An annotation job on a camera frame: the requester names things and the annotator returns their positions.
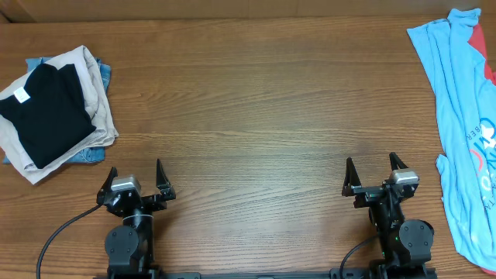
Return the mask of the light blue printed t-shirt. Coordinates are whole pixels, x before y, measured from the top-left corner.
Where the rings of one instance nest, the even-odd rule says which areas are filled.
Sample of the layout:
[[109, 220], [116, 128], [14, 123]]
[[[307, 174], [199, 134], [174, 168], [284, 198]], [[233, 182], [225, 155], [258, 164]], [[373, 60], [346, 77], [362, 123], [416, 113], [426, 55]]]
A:
[[469, 43], [480, 9], [452, 9], [407, 34], [435, 95], [443, 153], [436, 159], [456, 251], [495, 271], [495, 84]]

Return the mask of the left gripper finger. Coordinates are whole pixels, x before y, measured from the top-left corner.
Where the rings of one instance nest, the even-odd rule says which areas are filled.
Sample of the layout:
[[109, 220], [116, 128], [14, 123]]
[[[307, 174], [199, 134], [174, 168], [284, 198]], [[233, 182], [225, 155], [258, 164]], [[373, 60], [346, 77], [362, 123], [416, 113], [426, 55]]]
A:
[[171, 183], [169, 179], [167, 178], [167, 175], [165, 174], [163, 164], [161, 163], [160, 159], [157, 159], [157, 165], [156, 165], [156, 187], [159, 190], [166, 190], [171, 187]]
[[104, 198], [109, 192], [111, 192], [111, 186], [112, 182], [115, 177], [118, 176], [118, 171], [115, 167], [112, 167], [111, 170], [109, 171], [108, 177], [106, 178], [105, 182], [103, 183], [101, 189], [98, 192], [98, 197], [99, 198]]

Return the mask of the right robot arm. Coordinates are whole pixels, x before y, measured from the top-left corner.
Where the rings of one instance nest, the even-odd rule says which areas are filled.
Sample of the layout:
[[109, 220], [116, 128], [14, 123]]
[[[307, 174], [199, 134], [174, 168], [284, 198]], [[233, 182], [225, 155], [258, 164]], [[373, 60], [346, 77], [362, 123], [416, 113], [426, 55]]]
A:
[[[420, 219], [407, 220], [401, 203], [412, 198], [419, 186], [418, 174], [399, 156], [389, 154], [391, 174], [378, 186], [364, 187], [352, 158], [346, 159], [342, 196], [353, 197], [355, 208], [367, 208], [376, 234], [352, 248], [343, 258], [339, 278], [436, 278], [436, 270], [426, 263], [432, 259], [434, 228]], [[367, 268], [346, 269], [348, 259], [359, 249], [378, 241], [382, 258]]]

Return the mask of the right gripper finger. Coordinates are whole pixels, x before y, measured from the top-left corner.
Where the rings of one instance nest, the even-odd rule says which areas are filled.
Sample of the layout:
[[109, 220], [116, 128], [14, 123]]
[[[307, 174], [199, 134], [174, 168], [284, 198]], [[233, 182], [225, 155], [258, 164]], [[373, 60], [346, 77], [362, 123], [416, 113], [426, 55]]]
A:
[[400, 157], [395, 152], [389, 153], [389, 159], [390, 159], [391, 169], [393, 171], [408, 168], [408, 166], [400, 159]]
[[344, 188], [361, 188], [362, 184], [357, 173], [357, 169], [353, 163], [353, 159], [348, 157], [346, 159], [346, 174], [343, 182]]

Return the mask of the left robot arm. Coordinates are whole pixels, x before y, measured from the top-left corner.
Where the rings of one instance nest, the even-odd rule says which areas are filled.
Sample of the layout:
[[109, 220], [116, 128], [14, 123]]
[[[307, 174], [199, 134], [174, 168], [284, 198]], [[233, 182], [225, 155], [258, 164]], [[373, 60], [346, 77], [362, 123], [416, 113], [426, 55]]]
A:
[[119, 177], [112, 168], [97, 193], [97, 204], [122, 219], [105, 238], [108, 278], [160, 278], [161, 267], [154, 263], [153, 213], [165, 210], [176, 198], [163, 165], [157, 160], [156, 194], [143, 196], [134, 175]]

